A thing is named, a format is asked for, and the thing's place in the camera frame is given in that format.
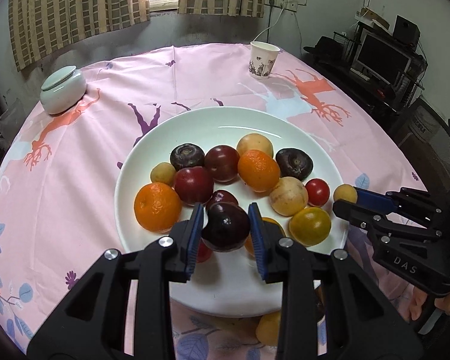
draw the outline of white paper cup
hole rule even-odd
[[[251,57],[248,70],[258,80],[267,79],[272,72],[280,48],[264,42],[251,42]]]

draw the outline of tablecloth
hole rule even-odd
[[[249,58],[243,44],[167,47],[83,68],[87,92],[60,116],[37,104],[0,168],[0,324],[23,351],[104,250],[123,251],[113,214],[120,168],[174,115],[228,105],[267,111],[315,138],[346,183],[380,193],[424,188],[385,132],[330,81],[286,52],[269,79],[256,80]],[[372,261],[360,229],[350,228],[347,248],[408,318],[412,286]],[[257,341],[256,319],[212,318],[172,302],[172,320],[179,360],[275,356]],[[320,352],[325,343],[323,322]]]

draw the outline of orange deer print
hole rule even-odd
[[[37,163],[42,158],[43,149],[46,149],[47,152],[45,161],[52,154],[52,149],[50,148],[50,145],[47,145],[45,143],[45,138],[47,137],[48,133],[56,130],[59,127],[71,125],[75,120],[78,119],[78,117],[82,114],[83,111],[85,111],[92,104],[96,103],[99,99],[100,99],[100,88],[97,88],[97,98],[95,100],[92,100],[89,103],[85,104],[82,98],[81,100],[79,100],[77,105],[73,107],[70,111],[65,111],[63,114],[55,116],[50,121],[50,123],[45,126],[38,140],[34,140],[31,143],[31,152],[29,152],[29,154],[27,154],[23,159],[23,162],[25,162],[27,166],[30,165],[30,171],[35,165],[37,165]]]
[[[302,99],[308,102],[308,104],[310,104],[312,107],[315,107],[312,109],[312,113],[316,112],[319,117],[323,117],[327,121],[330,121],[328,117],[331,117],[332,120],[334,120],[340,126],[343,127],[342,124],[343,119],[339,111],[343,111],[343,113],[347,118],[351,117],[351,114],[346,109],[338,105],[325,104],[324,102],[321,102],[316,96],[317,93],[334,91],[335,88],[332,87],[325,78],[320,79],[314,74],[307,72],[306,70],[302,69],[295,69],[295,70],[303,71],[305,73],[310,74],[313,77],[313,81],[302,81],[291,70],[287,70],[287,72],[292,74],[292,76],[294,77],[293,79],[291,79],[288,76],[284,76],[282,74],[274,74],[274,75],[283,77],[284,79],[294,83],[297,89],[300,91],[300,93],[304,96],[302,97]]]

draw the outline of jar lid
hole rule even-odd
[[[48,91],[60,83],[60,81],[67,79],[73,74],[76,68],[76,66],[65,66],[49,75],[42,85],[42,91]]]

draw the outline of window sill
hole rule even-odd
[[[150,12],[178,9],[179,0],[150,0]]]

